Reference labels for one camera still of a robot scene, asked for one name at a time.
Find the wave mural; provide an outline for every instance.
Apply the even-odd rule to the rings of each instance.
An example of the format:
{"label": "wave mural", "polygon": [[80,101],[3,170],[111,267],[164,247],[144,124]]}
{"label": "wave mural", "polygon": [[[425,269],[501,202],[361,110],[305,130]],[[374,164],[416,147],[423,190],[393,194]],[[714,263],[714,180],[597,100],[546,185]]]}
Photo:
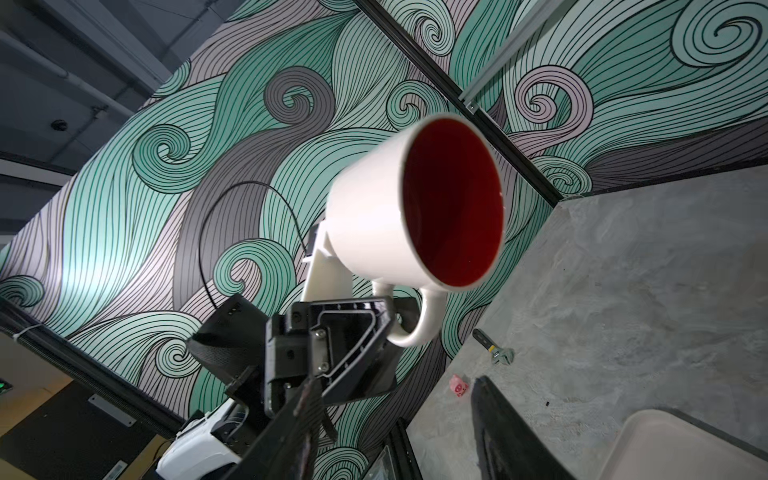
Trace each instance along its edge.
{"label": "wave mural", "polygon": [[[382,1],[459,84],[532,0]],[[564,195],[766,155],[768,8],[759,2],[576,1],[478,97]],[[301,294],[301,242],[329,186],[397,131],[449,103],[348,0],[248,0],[0,251],[0,296],[182,416],[223,385],[183,341],[241,293],[268,315]],[[399,388],[329,409],[338,441],[316,478],[359,478],[412,418],[551,207],[495,153],[507,230],[498,267],[449,297],[440,336],[408,349]],[[241,180],[250,185],[217,206]],[[356,296],[370,294],[355,278]],[[398,296],[419,295],[412,289]]]}

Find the white mug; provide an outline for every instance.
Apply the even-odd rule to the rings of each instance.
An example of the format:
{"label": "white mug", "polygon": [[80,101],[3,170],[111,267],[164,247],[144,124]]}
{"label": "white mug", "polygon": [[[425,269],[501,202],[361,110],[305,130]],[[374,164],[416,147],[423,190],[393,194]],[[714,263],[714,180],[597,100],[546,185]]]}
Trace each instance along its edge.
{"label": "white mug", "polygon": [[504,235],[498,168],[474,125],[454,114],[424,118],[370,151],[333,181],[326,205],[330,243],[341,263],[373,284],[422,294],[410,333],[387,339],[421,345],[442,326],[449,292],[482,283]]}

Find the wallpaper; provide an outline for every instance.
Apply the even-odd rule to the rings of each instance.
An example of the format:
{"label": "wallpaper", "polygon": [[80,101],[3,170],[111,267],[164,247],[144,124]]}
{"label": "wallpaper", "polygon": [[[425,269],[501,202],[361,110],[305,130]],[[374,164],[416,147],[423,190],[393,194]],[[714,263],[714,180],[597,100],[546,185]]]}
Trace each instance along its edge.
{"label": "wallpaper", "polygon": [[[285,205],[247,186],[203,232],[201,279],[197,238],[218,195],[267,182],[306,236],[345,166],[448,110],[348,2],[248,1],[0,253],[0,296],[179,415],[211,410],[224,386],[184,346],[212,313],[203,281],[219,304],[241,293],[271,315],[299,299],[306,277]],[[330,409],[339,439],[319,453],[316,478],[358,478],[395,420],[415,415],[551,212],[495,155],[508,208],[498,267],[449,297],[440,336],[404,352],[395,392]],[[356,296],[371,294],[354,282]],[[405,287],[396,295],[419,298]]]}
{"label": "wallpaper", "polygon": [[[536,0],[381,3],[464,88]],[[572,193],[768,161],[767,19],[764,0],[565,2],[476,101]]]}

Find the concrete tabletop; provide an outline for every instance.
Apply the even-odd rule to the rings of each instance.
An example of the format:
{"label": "concrete tabletop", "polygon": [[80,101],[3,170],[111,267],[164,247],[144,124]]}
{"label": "concrete tabletop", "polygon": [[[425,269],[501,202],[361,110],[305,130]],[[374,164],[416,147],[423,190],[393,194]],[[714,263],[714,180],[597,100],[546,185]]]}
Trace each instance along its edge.
{"label": "concrete tabletop", "polygon": [[560,203],[408,427],[424,478],[480,478],[487,375],[576,478],[632,413],[675,409],[768,450],[768,167]]}

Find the beige tray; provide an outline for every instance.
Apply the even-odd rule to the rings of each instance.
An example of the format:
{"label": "beige tray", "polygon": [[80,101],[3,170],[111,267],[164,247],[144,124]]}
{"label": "beige tray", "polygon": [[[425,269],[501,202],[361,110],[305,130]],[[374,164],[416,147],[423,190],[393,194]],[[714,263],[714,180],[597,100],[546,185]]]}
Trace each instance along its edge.
{"label": "beige tray", "polygon": [[600,480],[768,480],[768,462],[670,413],[624,423]]}

